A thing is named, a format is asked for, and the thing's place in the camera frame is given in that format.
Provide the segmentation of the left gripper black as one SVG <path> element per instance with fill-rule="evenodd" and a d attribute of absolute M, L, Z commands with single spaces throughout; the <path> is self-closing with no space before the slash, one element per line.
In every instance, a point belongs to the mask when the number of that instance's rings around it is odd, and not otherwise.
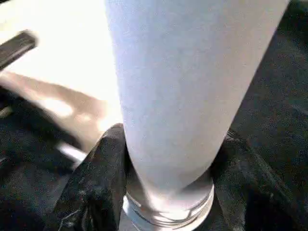
<path fill-rule="evenodd" d="M 24 54 L 37 46 L 37 38 L 28 30 L 19 34 L 0 45 L 0 70 L 15 62 Z"/>

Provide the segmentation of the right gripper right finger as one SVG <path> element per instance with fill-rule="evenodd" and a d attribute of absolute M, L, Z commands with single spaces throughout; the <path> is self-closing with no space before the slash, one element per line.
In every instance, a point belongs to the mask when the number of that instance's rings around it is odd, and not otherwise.
<path fill-rule="evenodd" d="M 308 210 L 240 135 L 228 132 L 211 166 L 232 231 L 306 231 Z"/>

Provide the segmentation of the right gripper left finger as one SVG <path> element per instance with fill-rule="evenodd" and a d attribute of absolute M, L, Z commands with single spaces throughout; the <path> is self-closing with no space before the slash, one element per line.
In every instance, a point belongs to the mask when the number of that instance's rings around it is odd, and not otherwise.
<path fill-rule="evenodd" d="M 46 231 L 116 231 L 126 194 L 128 151 L 123 125 L 110 127 L 74 170 Z"/>

